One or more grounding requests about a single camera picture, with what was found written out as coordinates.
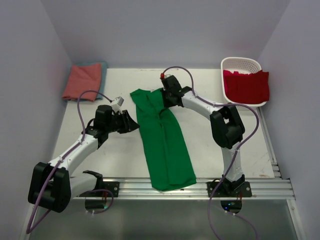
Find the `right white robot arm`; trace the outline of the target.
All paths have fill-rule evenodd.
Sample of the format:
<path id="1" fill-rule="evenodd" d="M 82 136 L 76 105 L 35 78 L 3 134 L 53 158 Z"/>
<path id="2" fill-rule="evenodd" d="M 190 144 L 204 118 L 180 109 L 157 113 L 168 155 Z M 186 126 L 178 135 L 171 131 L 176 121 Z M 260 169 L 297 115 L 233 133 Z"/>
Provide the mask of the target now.
<path id="1" fill-rule="evenodd" d="M 235 106 L 213 106 L 208 100 L 197 98 L 192 88 L 181 87 L 173 75 L 160 75 L 163 85 L 161 89 L 163 104 L 166 108 L 179 106 L 192 110 L 210 121 L 210 129 L 215 143 L 221 147 L 223 159 L 223 175 L 218 187 L 227 196 L 235 196 L 245 183 L 245 175 L 241 165 L 241 154 L 237 147 L 243 140 L 245 127 Z"/>

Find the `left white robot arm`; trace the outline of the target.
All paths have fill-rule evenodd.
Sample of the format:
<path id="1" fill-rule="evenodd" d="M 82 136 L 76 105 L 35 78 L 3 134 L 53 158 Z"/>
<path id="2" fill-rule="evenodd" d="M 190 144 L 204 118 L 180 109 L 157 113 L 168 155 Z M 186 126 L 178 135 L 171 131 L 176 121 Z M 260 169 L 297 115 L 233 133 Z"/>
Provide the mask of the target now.
<path id="1" fill-rule="evenodd" d="M 139 129 L 127 110 L 115 111 L 110 105 L 100 105 L 95 117 L 85 126 L 80 137 L 64 153 L 48 163 L 35 165 L 28 192 L 28 202 L 47 210 L 61 213 L 71 199 L 90 193 L 103 193 L 103 176 L 85 170 L 73 176 L 79 165 L 98 150 L 111 133 L 126 134 Z"/>

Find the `green t-shirt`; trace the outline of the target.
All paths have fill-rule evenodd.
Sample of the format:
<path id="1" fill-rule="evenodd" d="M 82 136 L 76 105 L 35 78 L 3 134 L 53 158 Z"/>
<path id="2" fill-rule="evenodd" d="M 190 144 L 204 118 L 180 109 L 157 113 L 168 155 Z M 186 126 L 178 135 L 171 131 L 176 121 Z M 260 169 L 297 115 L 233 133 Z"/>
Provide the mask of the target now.
<path id="1" fill-rule="evenodd" d="M 160 89 L 137 89 L 130 97 L 152 187 L 165 192 L 194 185 L 196 175 L 181 127 L 171 110 L 164 107 Z"/>

